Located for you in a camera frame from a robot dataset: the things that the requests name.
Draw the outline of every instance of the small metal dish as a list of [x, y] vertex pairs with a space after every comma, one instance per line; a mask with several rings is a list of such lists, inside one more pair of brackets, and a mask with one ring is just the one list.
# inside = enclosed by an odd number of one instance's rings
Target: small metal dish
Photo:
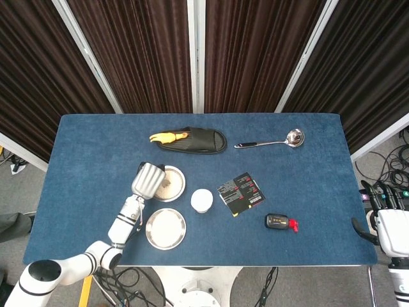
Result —
[[173, 249], [186, 234], [186, 221], [175, 209], [160, 209], [146, 222], [146, 238], [157, 249]]
[[165, 166], [165, 179], [163, 179], [155, 195], [156, 200], [169, 202], [177, 199], [185, 190], [186, 180], [180, 169], [174, 166]]

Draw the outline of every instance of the ladle handle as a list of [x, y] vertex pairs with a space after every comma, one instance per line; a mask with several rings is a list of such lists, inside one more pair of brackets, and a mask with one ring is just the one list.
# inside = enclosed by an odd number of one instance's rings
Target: ladle handle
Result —
[[251, 142], [251, 143], [240, 143], [236, 144], [235, 148], [249, 148], [249, 147], [256, 147], [256, 146], [263, 146], [263, 145], [271, 145], [271, 144], [285, 144], [285, 141], [280, 141], [280, 142], [264, 142], [264, 143], [256, 143], [256, 142]]

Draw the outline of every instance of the white pole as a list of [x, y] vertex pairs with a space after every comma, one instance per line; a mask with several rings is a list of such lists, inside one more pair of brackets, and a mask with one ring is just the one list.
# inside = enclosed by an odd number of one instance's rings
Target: white pole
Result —
[[47, 168], [49, 167], [48, 163], [31, 153], [29, 150], [25, 149], [23, 146], [17, 144], [3, 133], [0, 133], [0, 145], [13, 154], [18, 155], [21, 159], [24, 159], [28, 163], [36, 166], [40, 170], [47, 171]]
[[305, 49], [301, 55], [300, 61], [298, 61], [297, 67], [295, 68], [293, 75], [291, 76], [291, 79], [289, 80], [287, 87], [284, 90], [284, 93], [282, 94], [279, 104], [275, 108], [275, 111], [274, 111], [275, 113], [280, 113], [284, 109], [284, 106], [286, 105], [287, 100], [289, 99], [289, 96], [294, 90], [294, 87], [296, 83], [298, 82], [298, 79], [300, 78], [305, 65], [308, 62], [309, 57], [313, 53], [313, 50], [318, 40], [320, 39], [320, 36], [322, 32], [324, 31], [325, 26], [327, 25], [328, 20], [332, 15], [332, 12], [335, 10], [337, 3], [338, 3], [338, 0], [327, 0], [327, 2], [325, 3], [324, 9], [322, 10], [321, 15], [317, 21], [317, 24], [315, 25], [315, 28], [313, 32], [311, 33], [308, 43], [305, 46]]
[[205, 111], [206, 0], [187, 0], [193, 113]]
[[379, 133], [379, 135], [377, 135], [364, 146], [359, 148], [356, 152], [354, 152], [351, 155], [352, 162], [362, 157], [366, 153], [370, 152], [372, 149], [382, 144], [384, 141], [386, 141], [391, 136], [395, 135], [396, 133], [398, 133], [400, 130], [404, 129], [407, 126], [409, 126], [409, 113], [402, 117], [400, 120], [398, 120], [396, 123], [391, 125], [388, 129], [384, 130], [382, 133]]
[[94, 74], [95, 79], [98, 81], [98, 84], [101, 86], [102, 91], [104, 91], [115, 113], [119, 114], [123, 113], [122, 108], [118, 100], [116, 99], [115, 94], [111, 86], [109, 85], [104, 72], [102, 71], [100, 65], [98, 64], [98, 61], [96, 60], [95, 55], [93, 54], [91, 47], [89, 46], [88, 41], [85, 38], [84, 33], [82, 32], [77, 20], [75, 19], [67, 1], [52, 0], [52, 3], [56, 7], [61, 18], [63, 19], [65, 26], [71, 33], [72, 38], [74, 39], [79, 50], [81, 51], [82, 56], [84, 56], [84, 59], [86, 60], [89, 68]]

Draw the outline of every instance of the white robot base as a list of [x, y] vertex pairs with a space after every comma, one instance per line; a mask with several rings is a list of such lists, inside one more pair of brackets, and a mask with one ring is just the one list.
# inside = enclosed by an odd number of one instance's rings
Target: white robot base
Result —
[[243, 267], [153, 267], [174, 307], [230, 307], [230, 292]]

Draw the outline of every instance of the metal ladle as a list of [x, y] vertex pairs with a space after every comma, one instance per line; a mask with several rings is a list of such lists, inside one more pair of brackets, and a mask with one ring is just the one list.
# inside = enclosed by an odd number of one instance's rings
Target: metal ladle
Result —
[[305, 134], [300, 129], [291, 130], [287, 134], [287, 138], [285, 141], [278, 141], [278, 142], [264, 142], [264, 143], [240, 143], [236, 144], [235, 148], [249, 148], [249, 147], [256, 147], [256, 146], [263, 146], [263, 145], [271, 145], [271, 144], [287, 144], [290, 147], [298, 147], [304, 142]]

